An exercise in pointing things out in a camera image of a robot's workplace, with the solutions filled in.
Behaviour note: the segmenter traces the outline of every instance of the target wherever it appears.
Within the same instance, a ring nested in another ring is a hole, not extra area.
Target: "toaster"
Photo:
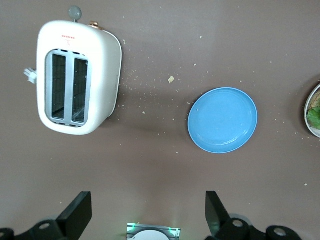
[[[121,64],[120,42],[97,22],[45,24],[38,35],[36,72],[26,69],[36,74],[43,124],[71,135],[96,130],[116,107]]]

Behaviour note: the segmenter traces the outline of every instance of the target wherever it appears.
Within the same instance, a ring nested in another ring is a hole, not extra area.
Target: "toaster slot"
[[[55,49],[46,57],[45,112],[56,124],[81,127],[88,120],[91,65],[78,52]]]

